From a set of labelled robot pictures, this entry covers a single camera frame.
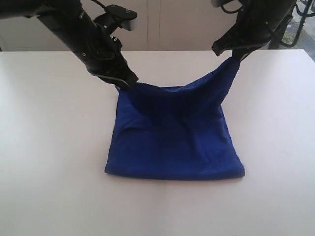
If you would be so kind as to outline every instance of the blue towel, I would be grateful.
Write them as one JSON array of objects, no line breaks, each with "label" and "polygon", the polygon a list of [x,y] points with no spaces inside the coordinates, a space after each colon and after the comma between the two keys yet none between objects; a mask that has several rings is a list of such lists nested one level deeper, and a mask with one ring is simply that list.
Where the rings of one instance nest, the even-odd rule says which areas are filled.
[{"label": "blue towel", "polygon": [[171,180],[243,177],[221,108],[239,66],[229,58],[183,87],[137,83],[119,91],[105,172]]}]

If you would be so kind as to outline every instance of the white table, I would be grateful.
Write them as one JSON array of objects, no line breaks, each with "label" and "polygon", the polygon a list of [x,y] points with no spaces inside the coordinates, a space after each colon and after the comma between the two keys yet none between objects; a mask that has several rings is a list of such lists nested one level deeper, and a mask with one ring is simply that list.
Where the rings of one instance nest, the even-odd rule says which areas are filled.
[{"label": "white table", "polygon": [[[184,85],[228,54],[124,53],[139,78]],[[68,52],[0,54],[2,236],[313,236],[315,63],[246,59],[224,101],[243,179],[149,181],[104,173],[117,92]]]}]

